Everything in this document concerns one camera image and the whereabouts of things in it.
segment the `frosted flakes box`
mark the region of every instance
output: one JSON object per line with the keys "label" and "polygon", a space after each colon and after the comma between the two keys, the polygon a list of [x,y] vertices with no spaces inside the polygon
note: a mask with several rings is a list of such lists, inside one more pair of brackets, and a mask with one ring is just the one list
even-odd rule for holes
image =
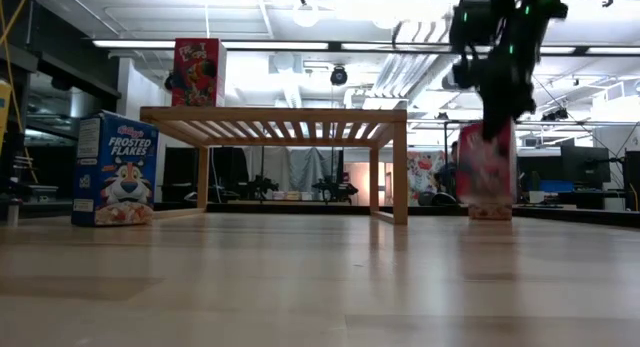
{"label": "frosted flakes box", "polygon": [[109,112],[80,121],[71,223],[143,224],[153,218],[158,130]]}

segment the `ceiling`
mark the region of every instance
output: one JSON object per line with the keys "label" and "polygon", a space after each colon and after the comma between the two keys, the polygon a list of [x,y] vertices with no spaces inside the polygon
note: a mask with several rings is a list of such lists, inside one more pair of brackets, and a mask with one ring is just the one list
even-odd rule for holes
{"label": "ceiling", "polygon": [[[425,20],[435,23],[418,27],[420,33],[423,27],[427,31],[427,26],[431,26],[431,32],[434,32],[429,34],[430,39],[421,39],[419,42],[446,42],[446,20],[441,17],[457,2],[306,0],[309,5],[317,7],[317,15],[314,15],[307,10],[309,6],[302,7],[299,14],[294,11],[294,7],[300,5],[300,0],[38,1],[96,39],[173,39],[208,35],[220,39],[389,41],[391,30],[380,27],[394,25],[396,16],[402,13],[418,11],[428,14]],[[384,8],[375,8],[378,6],[376,3],[381,1]],[[637,13],[640,0],[614,0],[608,8],[601,6],[603,1],[564,0],[569,5],[569,16],[566,21],[550,25],[544,43],[640,45],[640,14]],[[367,12],[366,8],[358,7],[361,5],[373,6],[373,14]],[[311,27],[301,26],[313,16],[318,18],[317,23]],[[159,84],[172,69],[173,56],[167,51],[118,53],[119,56],[134,58],[136,68]],[[282,79],[278,74],[269,74],[268,61],[272,54],[229,53],[226,90],[232,96],[234,105],[273,106],[278,100],[286,99]],[[322,103],[332,106],[331,100],[342,103],[349,90],[374,91],[386,83],[388,88],[397,87],[398,91],[404,91],[394,95],[397,97],[394,99],[396,103],[387,103],[387,106],[391,106],[388,108],[397,106],[397,102],[407,101],[409,109],[415,112],[412,115],[414,118],[433,118],[440,111],[447,111],[450,117],[455,118],[476,118],[481,115],[482,104],[474,92],[442,90],[441,79],[451,65],[449,56],[417,60],[405,56],[365,53],[301,52],[299,55],[305,62],[345,65],[349,73],[349,82],[342,87],[331,86],[330,69],[310,68],[300,74],[294,83],[304,106],[316,107]],[[390,67],[396,67],[397,75],[385,80],[388,77],[386,74],[393,70]],[[614,84],[617,78],[640,77],[640,59],[548,57],[543,58],[537,66],[535,76],[539,83],[534,98],[541,107],[539,113],[552,106],[553,96],[566,102],[575,111],[574,114],[582,111],[588,115],[591,97],[603,90],[601,86]],[[599,87],[589,88],[590,84]],[[382,99],[374,102],[369,104],[373,108],[384,104]]]}

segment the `red cereal box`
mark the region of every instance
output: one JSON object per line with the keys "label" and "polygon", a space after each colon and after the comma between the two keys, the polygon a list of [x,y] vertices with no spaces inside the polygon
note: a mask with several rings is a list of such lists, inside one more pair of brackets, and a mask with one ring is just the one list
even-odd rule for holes
{"label": "red cereal box", "polygon": [[226,49],[218,39],[177,38],[172,106],[224,106]]}
{"label": "red cereal box", "polygon": [[493,206],[485,210],[503,206],[510,211],[516,192],[514,126],[509,122],[488,142],[482,139],[482,123],[460,131],[456,187],[460,200],[472,205],[470,211],[482,205]]}

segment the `computer monitor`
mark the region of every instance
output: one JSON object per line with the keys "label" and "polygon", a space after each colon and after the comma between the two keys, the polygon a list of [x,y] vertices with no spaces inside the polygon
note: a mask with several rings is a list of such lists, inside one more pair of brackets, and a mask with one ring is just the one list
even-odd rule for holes
{"label": "computer monitor", "polygon": [[611,182],[609,151],[598,147],[561,146],[565,179],[587,187],[602,188]]}

